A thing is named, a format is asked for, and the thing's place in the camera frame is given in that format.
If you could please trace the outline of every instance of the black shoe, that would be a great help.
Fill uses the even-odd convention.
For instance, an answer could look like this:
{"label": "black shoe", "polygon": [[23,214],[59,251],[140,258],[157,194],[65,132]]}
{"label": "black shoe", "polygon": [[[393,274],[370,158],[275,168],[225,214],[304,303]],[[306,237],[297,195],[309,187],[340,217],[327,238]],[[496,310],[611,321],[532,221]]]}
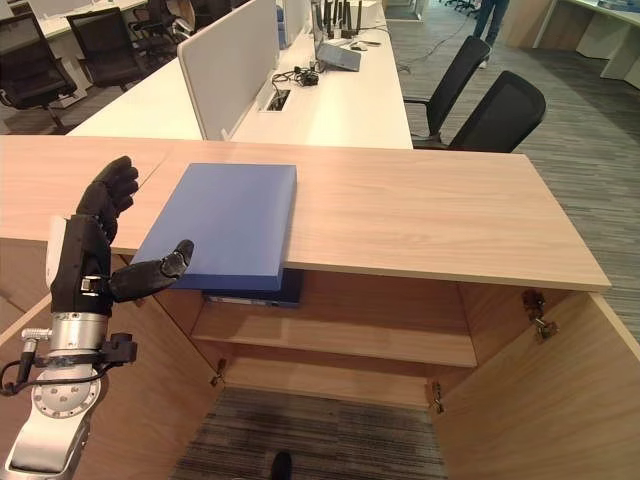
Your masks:
{"label": "black shoe", "polygon": [[291,455],[289,452],[278,452],[271,464],[270,480],[291,480]]}

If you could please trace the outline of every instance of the black robotic glove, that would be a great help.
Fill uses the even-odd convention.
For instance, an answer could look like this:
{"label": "black robotic glove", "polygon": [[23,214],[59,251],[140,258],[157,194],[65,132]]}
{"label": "black robotic glove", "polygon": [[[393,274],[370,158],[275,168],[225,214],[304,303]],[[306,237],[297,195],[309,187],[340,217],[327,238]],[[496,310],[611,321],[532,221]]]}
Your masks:
{"label": "black robotic glove", "polygon": [[193,243],[181,241],[160,260],[124,267],[111,276],[111,242],[118,216],[133,205],[138,171],[129,157],[105,167],[85,190],[67,222],[58,272],[51,284],[52,312],[111,315],[113,302],[135,300],[167,288],[186,271]]}
{"label": "black robotic glove", "polygon": [[76,213],[90,215],[100,223],[109,243],[118,232],[117,218],[133,205],[131,197],[138,191],[138,170],[129,157],[120,157],[107,165],[89,184]]}

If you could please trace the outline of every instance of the power outlet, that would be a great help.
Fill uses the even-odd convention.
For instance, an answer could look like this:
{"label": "power outlet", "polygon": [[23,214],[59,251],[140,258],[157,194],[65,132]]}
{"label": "power outlet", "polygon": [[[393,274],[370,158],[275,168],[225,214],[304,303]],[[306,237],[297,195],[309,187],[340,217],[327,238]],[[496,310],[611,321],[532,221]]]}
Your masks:
{"label": "power outlet", "polygon": [[280,90],[273,95],[273,98],[269,102],[269,106],[267,107],[268,112],[281,112],[284,108],[284,104],[287,102],[289,98],[289,93],[291,90]]}

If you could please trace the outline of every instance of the desk top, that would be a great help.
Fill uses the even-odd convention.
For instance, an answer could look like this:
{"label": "desk top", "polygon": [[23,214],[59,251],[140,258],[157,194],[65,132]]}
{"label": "desk top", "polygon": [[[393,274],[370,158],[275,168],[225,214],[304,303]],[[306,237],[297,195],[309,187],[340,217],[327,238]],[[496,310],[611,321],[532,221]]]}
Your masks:
{"label": "desk top", "polygon": [[[378,24],[385,28],[380,4]],[[361,39],[380,47],[362,52],[360,72],[327,71],[317,87],[291,83],[282,112],[260,112],[254,104],[233,141],[371,148],[412,148],[391,41],[366,30]],[[280,52],[279,72],[306,66],[313,39],[300,34]],[[173,60],[76,127],[72,136],[201,139],[178,60]]]}
{"label": "desk top", "polygon": [[602,15],[607,15],[609,17],[617,18],[619,20],[623,20],[627,23],[635,25],[636,27],[640,27],[640,13],[620,12],[618,10],[610,10],[608,8],[599,7],[598,0],[563,0],[563,1],[580,5],[582,7],[588,8],[589,10],[593,10],[594,12],[598,12]]}
{"label": "desk top", "polygon": [[138,5],[142,5],[147,3],[147,0],[101,0],[96,3],[91,3],[90,0],[87,0],[87,5],[82,8],[77,8],[71,12],[67,12],[64,15],[56,15],[46,19],[38,19],[38,23],[40,24],[40,28],[42,29],[42,33],[46,38],[51,38],[56,35],[60,35],[61,33],[68,32],[71,30],[71,26],[69,22],[67,22],[67,15],[77,15],[78,13],[86,13],[90,11],[96,10],[105,10],[107,8],[119,7],[120,10],[127,10],[129,8],[137,7]]}
{"label": "desk top", "polygon": [[114,249],[133,253],[190,162],[294,164],[286,264],[601,291],[609,282],[524,155],[122,138],[3,139],[0,236],[46,241],[108,161],[141,172]]}

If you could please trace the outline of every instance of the blue book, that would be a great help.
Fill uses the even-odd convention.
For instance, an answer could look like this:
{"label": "blue book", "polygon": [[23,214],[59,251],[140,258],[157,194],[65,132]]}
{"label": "blue book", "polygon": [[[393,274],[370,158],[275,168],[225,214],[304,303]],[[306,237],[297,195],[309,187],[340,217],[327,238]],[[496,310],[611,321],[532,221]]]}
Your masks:
{"label": "blue book", "polygon": [[294,165],[189,165],[133,263],[195,244],[173,288],[279,290],[296,191]]}

